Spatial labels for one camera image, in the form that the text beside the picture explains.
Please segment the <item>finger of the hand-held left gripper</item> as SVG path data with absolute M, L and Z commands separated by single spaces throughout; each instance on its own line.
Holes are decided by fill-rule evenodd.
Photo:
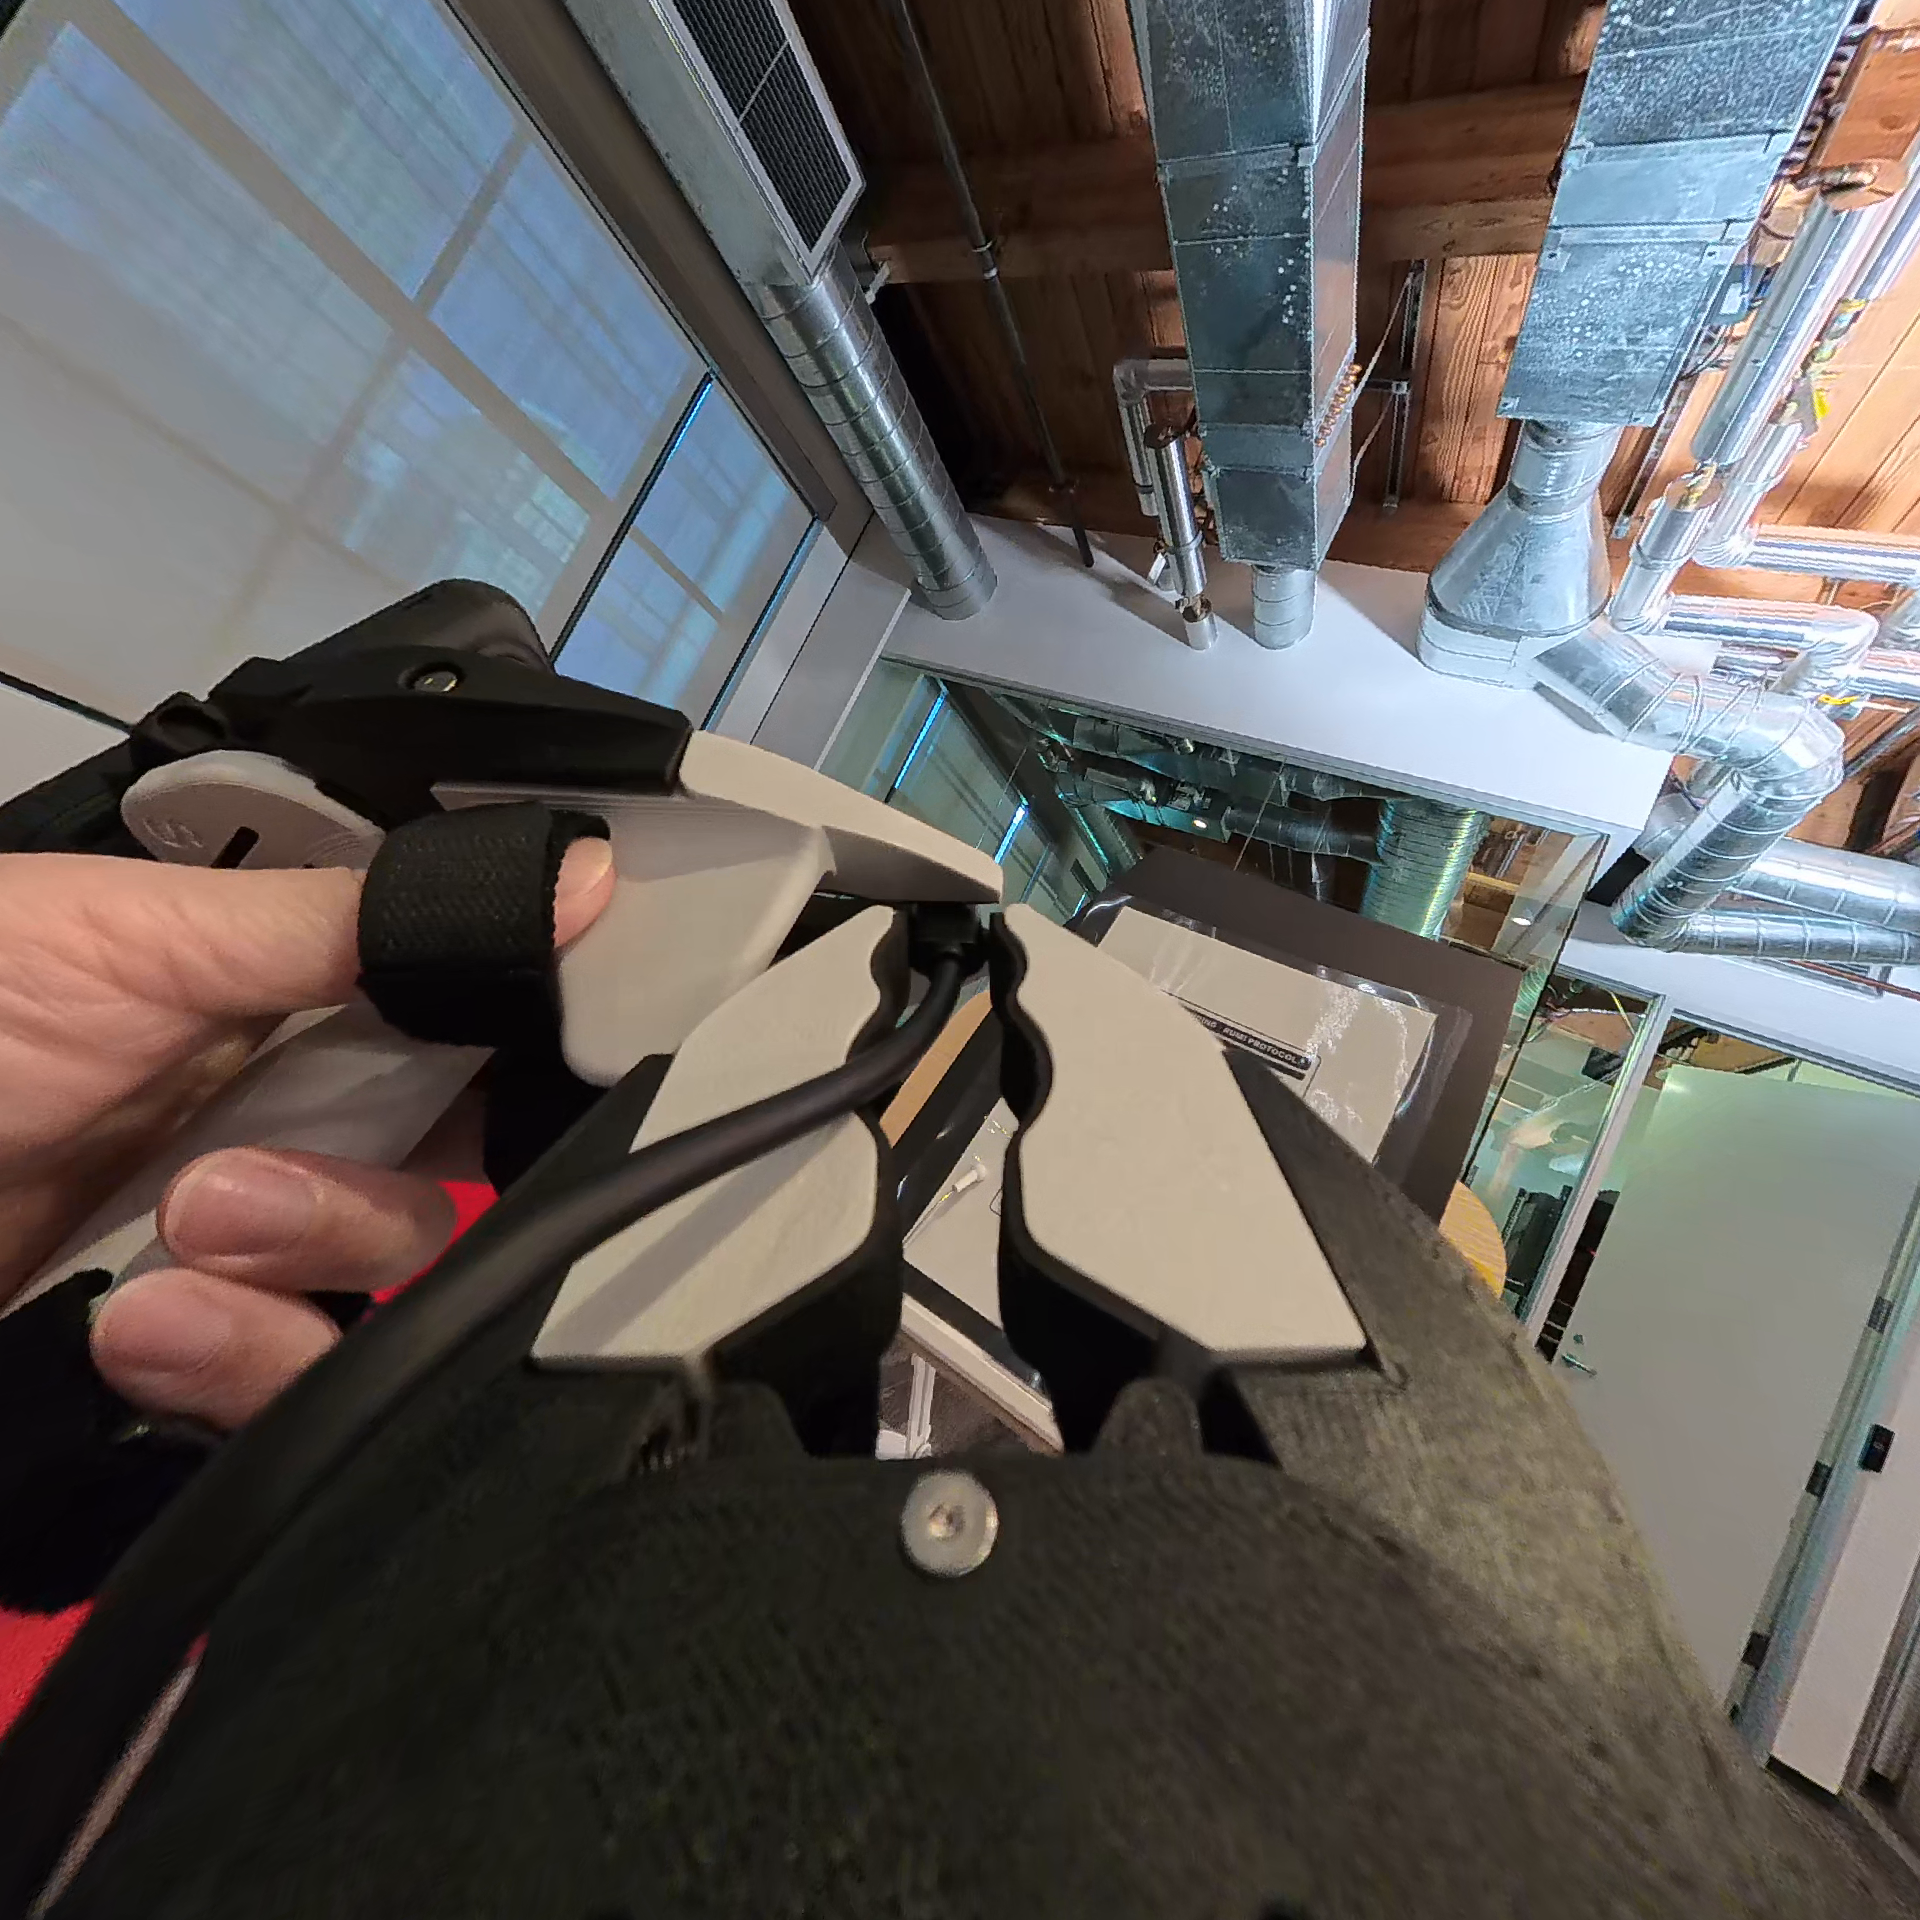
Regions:
M 438 800 L 542 800 L 608 823 L 613 899 L 559 956 L 562 1054 L 590 1083 L 678 1050 L 774 963 L 819 892 L 896 906 L 1003 899 L 988 851 L 715 732 L 692 734 L 661 795 L 468 780 L 439 782 Z

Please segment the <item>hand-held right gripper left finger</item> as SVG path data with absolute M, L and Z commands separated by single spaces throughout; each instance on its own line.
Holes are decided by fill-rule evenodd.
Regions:
M 636 1147 L 842 1069 L 908 992 L 893 906 L 777 960 L 716 1007 L 663 1076 Z M 780 1393 L 809 1453 L 873 1453 L 899 1328 L 890 1151 L 837 1116 L 645 1217 L 574 1262 L 532 1345 L 547 1372 L 692 1372 Z

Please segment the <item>large grid window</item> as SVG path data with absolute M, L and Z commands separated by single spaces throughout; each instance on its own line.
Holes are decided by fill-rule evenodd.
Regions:
M 133 720 L 443 578 L 715 720 L 815 512 L 448 5 L 21 5 L 6 678 Z

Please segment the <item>silver insulated pipe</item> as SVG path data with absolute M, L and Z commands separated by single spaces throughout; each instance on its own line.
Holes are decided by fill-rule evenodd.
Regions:
M 1917 865 L 1785 838 L 1738 880 L 1732 903 L 1699 908 L 1677 931 L 1624 937 L 1740 960 L 1915 965 Z

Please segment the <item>metal air vent grille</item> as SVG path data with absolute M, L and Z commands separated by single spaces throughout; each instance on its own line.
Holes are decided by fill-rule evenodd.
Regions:
M 805 286 L 865 179 L 786 3 L 567 3 L 745 288 Z

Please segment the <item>black ceiling pipe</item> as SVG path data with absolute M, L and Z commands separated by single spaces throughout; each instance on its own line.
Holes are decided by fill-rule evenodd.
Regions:
M 988 236 L 988 225 L 981 216 L 978 197 L 974 193 L 974 179 L 971 179 L 962 149 L 955 140 L 955 126 L 947 116 L 942 89 L 933 74 L 933 60 L 929 60 L 924 36 L 917 22 L 917 13 L 912 3 L 887 3 L 887 13 L 894 20 L 904 69 L 910 70 L 910 78 L 917 83 L 917 90 L 924 102 L 924 112 L 929 114 L 933 141 L 941 151 L 942 173 L 955 196 L 955 207 L 962 224 L 969 250 L 978 268 L 981 283 L 988 292 L 988 307 L 994 309 L 994 320 L 1002 333 L 1003 347 L 1011 354 L 1013 381 L 1021 394 L 1026 422 L 1033 429 L 1040 451 L 1044 456 L 1044 471 L 1049 478 L 1051 500 L 1068 514 L 1073 546 L 1080 563 L 1086 569 L 1092 569 L 1096 547 L 1092 547 L 1092 535 L 1088 531 L 1088 522 L 1083 518 L 1083 503 L 1077 500 L 1075 483 L 1070 478 L 1068 462 L 1061 460 L 1059 441 L 1051 432 L 1049 415 L 1044 414 L 1044 400 L 1037 387 L 1033 366 L 1026 353 L 1026 338 L 1021 334 L 1021 321 L 1017 316 L 1017 309 L 1003 283 L 995 240 Z

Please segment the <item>round spiral metal duct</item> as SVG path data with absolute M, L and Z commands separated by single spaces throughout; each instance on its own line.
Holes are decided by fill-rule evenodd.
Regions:
M 927 606 L 945 620 L 984 612 L 995 569 L 848 262 L 830 257 L 805 281 L 749 281 L 748 300 Z

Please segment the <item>white door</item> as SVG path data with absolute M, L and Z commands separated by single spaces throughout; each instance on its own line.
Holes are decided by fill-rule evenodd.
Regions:
M 1680 1064 L 1643 1096 L 1555 1373 L 1727 1698 L 1915 1207 L 1917 1101 Z

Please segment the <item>silver insulated pipe elbow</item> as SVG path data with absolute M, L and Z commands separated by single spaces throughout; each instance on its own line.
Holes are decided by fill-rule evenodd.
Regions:
M 1809 701 L 1673 673 L 1605 620 L 1541 649 L 1536 688 L 1601 732 L 1672 756 L 1705 756 L 1720 782 L 1667 851 L 1648 857 L 1613 906 L 1619 931 L 1680 946 L 1696 916 L 1731 894 L 1839 776 L 1839 725 Z

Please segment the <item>person's left hand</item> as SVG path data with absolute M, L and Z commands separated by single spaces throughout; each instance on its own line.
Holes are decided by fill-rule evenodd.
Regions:
M 6 856 L 6 1295 L 280 1020 L 354 994 L 358 892 L 352 871 Z M 468 1091 L 399 1168 L 260 1144 L 183 1165 L 160 1266 L 91 1323 L 100 1373 L 164 1420 L 242 1427 L 340 1341 L 319 1295 L 383 1293 L 448 1248 L 448 1185 L 482 1179 L 482 1137 Z

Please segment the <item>rectangular metal duct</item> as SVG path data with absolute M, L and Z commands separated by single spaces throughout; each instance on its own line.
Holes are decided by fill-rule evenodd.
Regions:
M 1133 3 L 1219 550 L 1308 638 L 1351 507 L 1367 3 Z

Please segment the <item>rectangular duct with round transition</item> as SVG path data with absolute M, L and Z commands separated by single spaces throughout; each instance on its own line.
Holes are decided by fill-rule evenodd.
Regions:
M 1601 483 L 1656 422 L 1755 227 L 1849 3 L 1611 3 L 1502 391 L 1498 495 L 1435 563 L 1421 660 L 1530 685 L 1611 597 Z

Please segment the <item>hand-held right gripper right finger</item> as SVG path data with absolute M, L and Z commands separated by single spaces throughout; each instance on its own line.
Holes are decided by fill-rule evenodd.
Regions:
M 1003 1025 L 998 1309 L 1068 1453 L 1127 1389 L 1180 1386 L 1263 1453 L 1239 1373 L 1367 1365 L 1369 1335 L 1237 1062 L 1188 1007 L 1028 906 L 990 933 Z

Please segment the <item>red plastic bin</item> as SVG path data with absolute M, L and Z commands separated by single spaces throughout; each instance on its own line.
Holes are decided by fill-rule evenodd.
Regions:
M 498 1198 L 486 1181 L 448 1179 L 439 1185 L 453 1207 L 453 1240 L 462 1236 Z M 62 1661 L 89 1613 L 91 1600 L 79 1600 L 60 1613 L 4 1608 L 4 1732 L 25 1711 L 43 1675 Z

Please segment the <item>chrome vertical pipe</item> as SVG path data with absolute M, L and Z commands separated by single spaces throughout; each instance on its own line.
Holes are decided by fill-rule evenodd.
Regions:
M 1191 649 L 1215 644 L 1215 603 L 1191 490 L 1188 441 L 1200 434 L 1191 370 L 1180 353 L 1131 354 L 1115 362 L 1115 407 L 1139 503 L 1155 521 L 1158 547 L 1149 570 L 1167 587 Z

